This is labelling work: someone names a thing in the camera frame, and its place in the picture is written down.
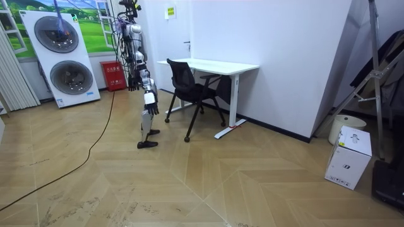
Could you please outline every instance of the humanoid robot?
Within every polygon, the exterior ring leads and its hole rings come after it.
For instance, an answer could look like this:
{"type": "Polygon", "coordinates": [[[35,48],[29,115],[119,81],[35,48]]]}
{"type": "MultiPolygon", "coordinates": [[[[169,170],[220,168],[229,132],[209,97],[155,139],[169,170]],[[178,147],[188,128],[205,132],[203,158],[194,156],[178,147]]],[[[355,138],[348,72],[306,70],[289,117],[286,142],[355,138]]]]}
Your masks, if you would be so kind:
{"type": "Polygon", "coordinates": [[[150,72],[146,67],[145,53],[142,49],[141,27],[135,22],[138,17],[138,0],[122,0],[119,4],[126,7],[126,11],[118,14],[117,31],[122,33],[120,43],[122,45],[122,58],[127,63],[128,89],[136,91],[143,88],[145,91],[145,106],[141,114],[141,141],[138,149],[152,148],[158,145],[157,142],[148,141],[148,136],[160,133],[152,129],[153,116],[158,114],[157,87],[154,80],[150,78],[150,72]]]}

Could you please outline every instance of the white cardboard box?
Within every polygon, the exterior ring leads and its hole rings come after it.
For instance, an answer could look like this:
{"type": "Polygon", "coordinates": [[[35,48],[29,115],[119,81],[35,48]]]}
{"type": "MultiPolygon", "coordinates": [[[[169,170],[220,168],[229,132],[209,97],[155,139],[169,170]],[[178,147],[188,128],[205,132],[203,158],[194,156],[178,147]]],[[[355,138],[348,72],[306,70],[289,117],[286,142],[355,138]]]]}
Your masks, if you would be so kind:
{"type": "Polygon", "coordinates": [[[328,160],[325,179],[353,190],[371,157],[370,134],[342,126],[328,160]]]}

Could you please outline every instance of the wooden floor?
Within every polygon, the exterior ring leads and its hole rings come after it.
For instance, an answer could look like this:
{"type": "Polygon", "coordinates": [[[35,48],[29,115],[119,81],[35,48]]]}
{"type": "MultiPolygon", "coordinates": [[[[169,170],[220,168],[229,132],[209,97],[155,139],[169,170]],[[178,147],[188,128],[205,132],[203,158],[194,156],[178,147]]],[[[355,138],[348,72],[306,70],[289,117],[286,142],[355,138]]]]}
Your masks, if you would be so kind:
{"type": "MultiPolygon", "coordinates": [[[[0,212],[0,226],[357,227],[404,226],[370,197],[370,164],[357,189],[324,180],[331,145],[245,123],[220,140],[210,109],[184,135],[194,108],[155,117],[156,148],[137,150],[140,92],[116,93],[108,128],[78,171],[0,212]]],[[[161,92],[161,112],[171,95],[161,92]]],[[[100,136],[112,93],[59,110],[55,103],[3,117],[0,206],[80,165],[100,136]]]]}

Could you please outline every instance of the desk frame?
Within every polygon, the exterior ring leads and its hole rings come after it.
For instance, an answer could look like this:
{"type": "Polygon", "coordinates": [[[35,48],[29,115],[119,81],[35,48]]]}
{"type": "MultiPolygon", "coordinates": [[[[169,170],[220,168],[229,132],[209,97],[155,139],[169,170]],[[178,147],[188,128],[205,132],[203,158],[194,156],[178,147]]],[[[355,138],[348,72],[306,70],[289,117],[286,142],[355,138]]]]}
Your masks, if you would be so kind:
{"type": "MultiPolygon", "coordinates": [[[[228,75],[230,76],[230,78],[232,78],[232,92],[231,92],[231,99],[230,99],[230,115],[229,115],[229,126],[220,131],[219,133],[217,133],[215,135],[216,139],[220,139],[222,136],[226,135],[228,132],[230,132],[231,130],[237,128],[238,126],[240,126],[241,124],[243,124],[244,122],[246,122],[246,119],[240,119],[238,121],[235,121],[236,118],[235,116],[237,115],[237,101],[238,101],[238,96],[239,96],[239,77],[240,74],[235,74],[235,75],[228,75]]],[[[173,108],[171,110],[172,112],[176,112],[182,109],[185,109],[187,107],[192,106],[192,103],[185,103],[182,100],[179,100],[179,107],[173,108]]]]}

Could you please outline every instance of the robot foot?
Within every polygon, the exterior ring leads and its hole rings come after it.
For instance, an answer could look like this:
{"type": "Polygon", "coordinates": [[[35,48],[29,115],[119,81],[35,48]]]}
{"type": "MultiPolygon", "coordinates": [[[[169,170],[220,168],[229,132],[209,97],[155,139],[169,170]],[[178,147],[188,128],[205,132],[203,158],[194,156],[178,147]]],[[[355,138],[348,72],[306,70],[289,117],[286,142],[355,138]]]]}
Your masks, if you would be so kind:
{"type": "Polygon", "coordinates": [[[160,130],[158,130],[158,129],[150,129],[150,132],[149,132],[149,136],[152,136],[152,135],[155,135],[155,134],[159,134],[160,133],[160,130]]]}
{"type": "Polygon", "coordinates": [[[158,142],[153,142],[153,141],[138,142],[138,149],[152,148],[157,145],[158,145],[158,142]]]}

